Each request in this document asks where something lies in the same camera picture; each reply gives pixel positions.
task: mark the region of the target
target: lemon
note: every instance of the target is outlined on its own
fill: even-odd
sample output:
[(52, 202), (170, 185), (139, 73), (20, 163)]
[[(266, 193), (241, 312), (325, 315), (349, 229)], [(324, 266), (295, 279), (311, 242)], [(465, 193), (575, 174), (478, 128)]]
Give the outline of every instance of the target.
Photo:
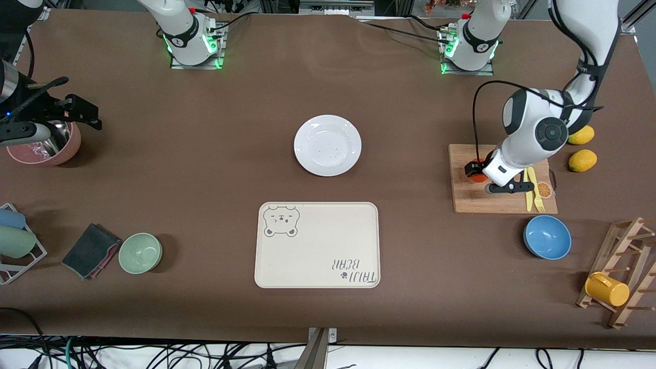
[(573, 135), (570, 135), (567, 138), (567, 141), (572, 145), (582, 145), (590, 142), (590, 140), (592, 140), (593, 137), (594, 137), (594, 129), (592, 129), (591, 126), (586, 125), (585, 127), (581, 128), (578, 132), (574, 133)]
[(594, 167), (594, 164), (597, 164), (597, 154), (590, 150), (578, 151), (569, 159), (569, 168), (572, 171), (586, 171)]

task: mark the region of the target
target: brown table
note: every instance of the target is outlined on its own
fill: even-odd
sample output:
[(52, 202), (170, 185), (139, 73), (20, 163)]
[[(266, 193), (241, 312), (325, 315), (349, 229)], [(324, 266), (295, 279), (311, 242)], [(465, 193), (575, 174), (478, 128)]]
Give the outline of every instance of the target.
[[(431, 35), (406, 20), (387, 26)], [(0, 289), (3, 306), (47, 334), (304, 341), (310, 326), (347, 343), (515, 347), (656, 346), (656, 316), (621, 331), (607, 312), (574, 305), (609, 222), (656, 217), (656, 100), (632, 35), (620, 37), (601, 88), (599, 156), (568, 173), (550, 158), (558, 217), (573, 236), (559, 261), (521, 241), (529, 217), (455, 214), (449, 143), (472, 143), (482, 77), (442, 76), (435, 44), (345, 16), (252, 16), (230, 34), (221, 71), (170, 70), (145, 12), (52, 11), (34, 26), (37, 81), (100, 107), (79, 154), (43, 169), (0, 156), (2, 200), (25, 213), (48, 257)], [(510, 22), (496, 79), (561, 88), (578, 48), (551, 22)], [(23, 58), (26, 70), (28, 58)], [(504, 138), (506, 86), (483, 90), (482, 143)], [(295, 160), (298, 127), (320, 114), (352, 121), (356, 166), (334, 178)], [(257, 211), (267, 201), (370, 201), (380, 212), (382, 279), (372, 290), (263, 290), (253, 267)], [(115, 258), (97, 280), (59, 265), (89, 223), (125, 239), (151, 232), (164, 256), (133, 276)], [(3, 313), (0, 330), (30, 333)]]

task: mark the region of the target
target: green cup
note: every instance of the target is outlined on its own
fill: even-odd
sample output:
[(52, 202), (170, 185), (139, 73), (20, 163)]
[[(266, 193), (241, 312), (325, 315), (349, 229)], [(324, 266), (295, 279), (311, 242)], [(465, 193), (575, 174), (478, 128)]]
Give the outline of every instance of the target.
[(34, 233), (0, 225), (1, 254), (18, 259), (27, 255), (36, 243), (37, 237)]

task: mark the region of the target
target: blue bowl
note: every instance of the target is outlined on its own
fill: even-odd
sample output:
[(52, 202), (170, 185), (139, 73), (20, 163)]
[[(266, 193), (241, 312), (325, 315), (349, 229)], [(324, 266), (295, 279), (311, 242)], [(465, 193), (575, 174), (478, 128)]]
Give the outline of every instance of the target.
[(538, 215), (524, 229), (524, 244), (537, 257), (558, 260), (569, 253), (572, 237), (559, 219)]

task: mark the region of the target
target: green bowl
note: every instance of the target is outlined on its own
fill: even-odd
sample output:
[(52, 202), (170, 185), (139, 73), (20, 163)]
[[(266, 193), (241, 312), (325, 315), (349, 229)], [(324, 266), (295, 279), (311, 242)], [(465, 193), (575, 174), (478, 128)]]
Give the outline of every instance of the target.
[(141, 274), (153, 269), (162, 258), (162, 246), (148, 233), (130, 236), (119, 250), (119, 264), (130, 274)]

